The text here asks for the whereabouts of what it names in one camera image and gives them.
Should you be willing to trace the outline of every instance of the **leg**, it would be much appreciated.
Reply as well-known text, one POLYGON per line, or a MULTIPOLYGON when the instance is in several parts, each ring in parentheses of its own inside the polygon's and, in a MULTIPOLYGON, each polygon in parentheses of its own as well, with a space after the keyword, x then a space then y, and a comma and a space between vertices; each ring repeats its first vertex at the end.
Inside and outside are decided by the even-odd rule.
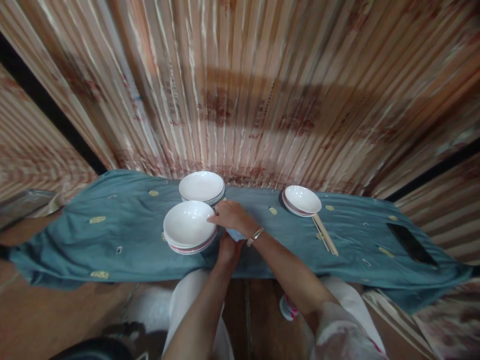
MULTIPOLYGON (((182 319, 189 310, 190 306, 194 303, 208 277, 208 271, 205 269, 198 269, 185 276, 176 286, 171 296, 169 311, 170 323, 163 352, 165 352, 167 349, 175 334, 175 331, 177 331, 182 319)), ((212 353, 216 359, 234 358, 229 334, 222 316, 220 316, 220 320, 218 321, 212 353)))
POLYGON ((384 344, 380 338, 379 332, 375 328, 374 322, 360 294, 346 282, 335 276, 322 277, 321 282, 330 290, 340 305, 352 314, 355 319, 363 326, 368 336, 385 352, 384 344))

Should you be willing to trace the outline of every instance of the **gold bracelet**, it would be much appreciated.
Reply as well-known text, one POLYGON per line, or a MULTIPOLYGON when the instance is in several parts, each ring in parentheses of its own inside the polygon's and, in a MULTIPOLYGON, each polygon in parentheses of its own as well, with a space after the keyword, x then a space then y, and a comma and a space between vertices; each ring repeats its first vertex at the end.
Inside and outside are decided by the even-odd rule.
POLYGON ((261 227, 259 228, 257 231, 255 231, 255 233, 253 234, 253 236, 251 238, 248 239, 248 241, 246 242, 246 245, 248 247, 251 247, 252 244, 254 243, 254 241, 264 232, 264 228, 261 227))

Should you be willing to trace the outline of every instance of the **chopsticks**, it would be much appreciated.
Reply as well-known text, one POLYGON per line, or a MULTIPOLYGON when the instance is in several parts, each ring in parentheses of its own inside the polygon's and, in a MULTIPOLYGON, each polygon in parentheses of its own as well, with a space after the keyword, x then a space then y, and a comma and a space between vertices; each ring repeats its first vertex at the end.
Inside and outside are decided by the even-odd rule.
POLYGON ((325 245, 326 250, 331 252, 333 255, 338 256, 339 252, 337 251, 337 248, 335 247, 334 242, 330 238, 330 235, 327 232, 327 229, 325 228, 324 223, 322 222, 322 220, 320 220, 319 215, 316 213, 315 215, 312 216, 311 219, 315 224, 315 227, 318 231, 318 234, 321 237, 321 240, 323 241, 323 244, 325 245))
POLYGON ((320 230, 319 226, 318 226, 317 223, 315 222, 314 218, 312 217, 311 219, 313 220, 313 223, 315 224, 315 227, 316 227, 316 231, 318 232, 317 238, 320 237, 321 241, 323 242, 323 245, 325 246, 325 249, 326 249, 328 252, 330 252, 330 249, 329 249, 329 247, 327 246, 327 243, 325 242, 325 238, 324 238, 324 236, 323 236, 323 234, 322 234, 322 231, 320 230))

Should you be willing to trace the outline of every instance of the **black phone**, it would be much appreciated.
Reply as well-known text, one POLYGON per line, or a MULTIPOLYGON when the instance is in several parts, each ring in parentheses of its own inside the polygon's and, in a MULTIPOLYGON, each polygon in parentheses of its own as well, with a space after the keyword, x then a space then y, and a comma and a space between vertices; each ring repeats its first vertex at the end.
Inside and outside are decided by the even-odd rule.
POLYGON ((386 225, 414 261, 435 268, 439 267, 439 264, 405 226, 393 223, 386 225))

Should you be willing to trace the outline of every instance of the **hand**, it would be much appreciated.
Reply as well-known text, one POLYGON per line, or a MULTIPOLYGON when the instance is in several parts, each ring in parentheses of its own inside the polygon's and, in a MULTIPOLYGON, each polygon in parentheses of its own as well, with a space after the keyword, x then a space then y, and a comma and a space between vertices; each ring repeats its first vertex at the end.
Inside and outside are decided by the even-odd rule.
POLYGON ((225 232, 220 239, 220 249, 218 250, 218 260, 216 261, 217 265, 226 266, 233 273, 239 263, 240 250, 244 242, 245 240, 235 242, 229 233, 225 232))
POLYGON ((259 229, 257 222, 236 201, 220 201, 215 210, 218 215, 210 216, 207 219, 209 223, 217 224, 227 229, 235 229, 241 232, 247 239, 251 238, 259 229))

